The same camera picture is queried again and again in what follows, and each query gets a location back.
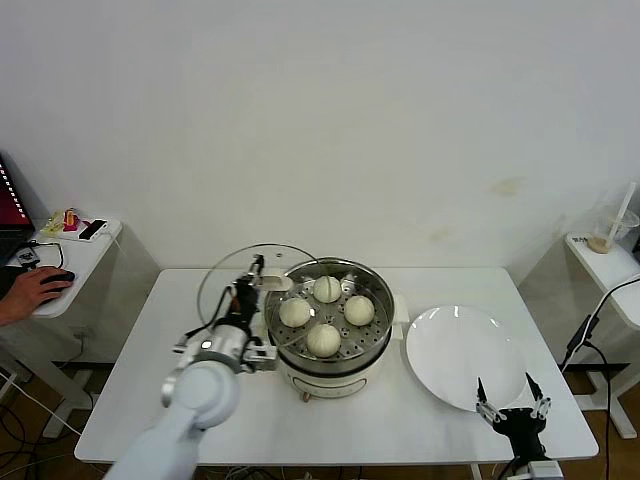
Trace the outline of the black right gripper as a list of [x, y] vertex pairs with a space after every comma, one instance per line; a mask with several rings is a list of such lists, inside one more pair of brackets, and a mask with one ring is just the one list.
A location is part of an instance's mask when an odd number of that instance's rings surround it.
[[551, 398], [543, 395], [541, 387], [525, 373], [528, 386], [535, 400], [534, 406], [498, 410], [487, 398], [481, 378], [478, 378], [476, 412], [487, 423], [493, 423], [493, 430], [508, 438], [515, 456], [543, 456], [546, 451], [539, 434], [546, 427], [546, 417]]

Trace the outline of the bare person hand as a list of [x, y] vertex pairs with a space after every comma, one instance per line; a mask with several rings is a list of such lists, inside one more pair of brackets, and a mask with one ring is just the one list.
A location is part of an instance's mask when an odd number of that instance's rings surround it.
[[40, 267], [19, 275], [1, 299], [1, 323], [26, 319], [41, 305], [59, 298], [74, 283], [71, 272]]

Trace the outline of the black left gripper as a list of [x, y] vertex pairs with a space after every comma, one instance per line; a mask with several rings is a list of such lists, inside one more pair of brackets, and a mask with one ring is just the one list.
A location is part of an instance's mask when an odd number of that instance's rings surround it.
[[229, 305], [226, 319], [236, 326], [249, 326], [258, 311], [259, 291], [265, 259], [262, 254], [255, 254], [249, 273], [245, 273], [234, 281], [235, 293]]

